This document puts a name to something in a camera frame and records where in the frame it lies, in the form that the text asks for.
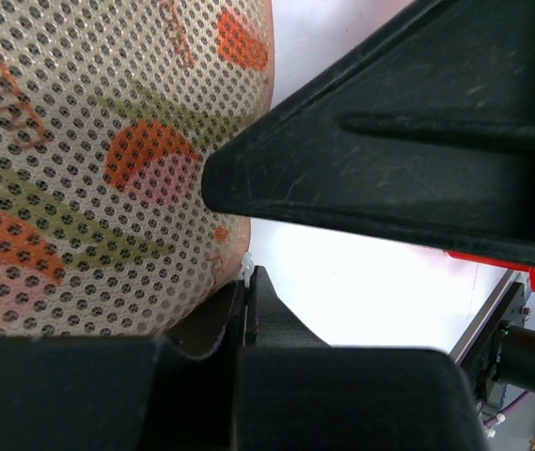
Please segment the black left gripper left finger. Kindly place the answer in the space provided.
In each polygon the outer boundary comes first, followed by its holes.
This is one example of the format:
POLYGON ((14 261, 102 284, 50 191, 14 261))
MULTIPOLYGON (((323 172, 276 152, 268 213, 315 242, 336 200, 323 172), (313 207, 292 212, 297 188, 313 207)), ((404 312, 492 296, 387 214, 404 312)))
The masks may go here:
POLYGON ((228 450, 245 290, 168 333, 0 336, 0 450, 228 450))

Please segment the pink mesh laundry bag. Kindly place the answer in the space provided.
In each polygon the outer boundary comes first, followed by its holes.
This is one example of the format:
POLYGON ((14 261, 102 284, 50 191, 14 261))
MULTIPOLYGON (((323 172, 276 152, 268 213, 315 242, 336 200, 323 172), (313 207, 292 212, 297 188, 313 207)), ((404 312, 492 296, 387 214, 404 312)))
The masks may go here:
POLYGON ((201 175, 274 51, 268 1, 0 1, 0 335, 157 334, 243 272, 201 175))

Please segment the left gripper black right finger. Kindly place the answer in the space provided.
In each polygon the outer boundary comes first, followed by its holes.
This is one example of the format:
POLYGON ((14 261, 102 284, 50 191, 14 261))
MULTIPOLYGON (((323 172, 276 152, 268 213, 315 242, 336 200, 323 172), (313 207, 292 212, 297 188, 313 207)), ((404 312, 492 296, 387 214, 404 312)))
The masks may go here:
POLYGON ((236 368, 238 450, 483 450, 464 372, 444 352, 330 347, 257 267, 236 368))

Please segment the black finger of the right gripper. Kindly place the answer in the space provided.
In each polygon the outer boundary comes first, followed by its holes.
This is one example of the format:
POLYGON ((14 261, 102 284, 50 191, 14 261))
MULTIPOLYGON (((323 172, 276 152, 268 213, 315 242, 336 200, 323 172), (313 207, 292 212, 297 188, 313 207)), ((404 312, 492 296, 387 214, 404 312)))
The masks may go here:
POLYGON ((207 161, 212 210, 535 267, 535 1, 416 1, 207 161))

